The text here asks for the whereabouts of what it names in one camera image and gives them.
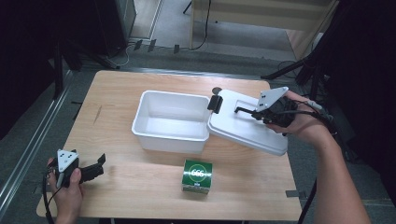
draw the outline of white plastic container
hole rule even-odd
[[[199,154],[209,138],[208,104],[205,96],[145,91],[132,132],[144,149]]]

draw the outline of green box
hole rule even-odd
[[[181,185],[184,191],[207,194],[212,185],[212,163],[186,160]]]

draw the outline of human arm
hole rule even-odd
[[[308,99],[294,92],[286,93],[292,100]],[[304,104],[298,110],[313,111]],[[292,133],[313,145],[318,157],[318,184],[315,223],[370,223],[341,152],[325,125],[312,116],[298,114],[287,128],[268,124],[277,133]]]

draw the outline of black cable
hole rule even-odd
[[[53,197],[55,197],[55,195],[59,192],[59,190],[61,190],[62,187],[60,187],[58,190],[56,190],[55,193],[52,194],[52,196],[49,198],[49,205],[50,205],[50,201],[52,201]]]
[[[294,100],[294,102],[295,103],[298,103],[298,104],[303,104],[303,105],[306,105],[306,106],[308,106],[309,108],[311,108],[311,109],[313,109],[316,113],[319,113],[318,112],[318,109],[317,108],[314,108],[311,104],[309,104],[308,102],[304,102],[304,101],[296,101],[296,100]]]
[[[303,224],[306,213],[308,212],[312,201],[314,201],[316,193],[317,193],[317,180],[315,179],[314,186],[312,186],[311,192],[309,193],[308,200],[306,201],[303,211],[301,212],[300,217],[298,219],[298,222],[297,222],[298,224]]]
[[[309,112],[309,111],[304,111],[304,110],[286,110],[286,111],[282,111],[282,112],[278,112],[278,115],[281,114],[305,114],[305,115],[310,115],[312,117],[314,117],[315,119],[320,120],[327,129],[329,129],[329,132],[332,135],[337,134],[337,131],[335,130],[335,128],[332,125],[332,122],[328,119],[326,119],[325,117],[323,117],[322,115],[320,115],[317,112]]]
[[[303,97],[309,97],[311,95],[311,93],[307,93],[307,94],[303,94],[303,95],[301,95],[301,96],[303,96]],[[317,94],[317,96],[323,96],[323,97],[325,97],[325,96],[327,96],[327,95],[325,95],[325,94]]]
[[[127,56],[127,61],[126,61],[126,63],[114,63],[114,62],[111,61],[108,57],[106,57],[106,59],[107,59],[110,63],[112,63],[112,64],[114,64],[114,65],[116,65],[116,66],[118,66],[118,67],[124,66],[125,64],[127,64],[127,63],[129,62],[130,56],[129,56],[129,53],[128,53],[128,48],[130,48],[130,47],[132,47],[132,46],[133,46],[133,45],[129,45],[129,46],[126,47],[126,49],[125,49],[125,54],[126,54],[126,56]]]
[[[206,23],[205,23],[205,38],[204,38],[204,41],[202,42],[202,44],[201,44],[200,46],[198,46],[197,48],[191,49],[191,50],[197,50],[197,49],[199,49],[199,48],[206,42],[206,38],[207,38],[207,22],[209,21],[210,5],[212,5],[212,0],[209,0],[209,7],[207,8]]]
[[[280,65],[281,65],[282,63],[295,63],[295,61],[283,61],[283,62],[279,63],[279,64],[277,65],[277,71],[280,70]],[[295,70],[292,70],[292,73],[294,74],[294,77],[288,76],[287,73],[285,73],[283,76],[288,77],[288,78],[296,78],[296,77],[297,77],[297,74],[296,74]]]
[[[47,189],[47,175],[48,175],[48,173],[44,174],[43,183],[42,183],[41,187],[42,187],[42,192],[43,192],[44,206],[46,208],[47,221],[48,221],[49,224],[54,224],[54,221],[52,219],[52,214],[50,213],[50,203],[49,203],[48,198],[47,198],[47,191],[46,191],[46,189]]]
[[[303,65],[306,66],[307,68],[314,69],[314,68],[317,67],[316,65],[307,64],[306,61],[309,61],[309,58],[307,59],[307,57],[306,57],[306,58],[303,58],[303,59],[302,59]]]

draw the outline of person's left hand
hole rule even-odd
[[[54,196],[56,207],[58,209],[58,216],[56,223],[76,223],[81,209],[82,199],[84,196],[84,188],[79,184],[81,179],[81,171],[76,168],[70,176],[69,188],[61,188]],[[58,189],[56,188],[56,177],[54,173],[49,174],[49,186],[54,194]]]

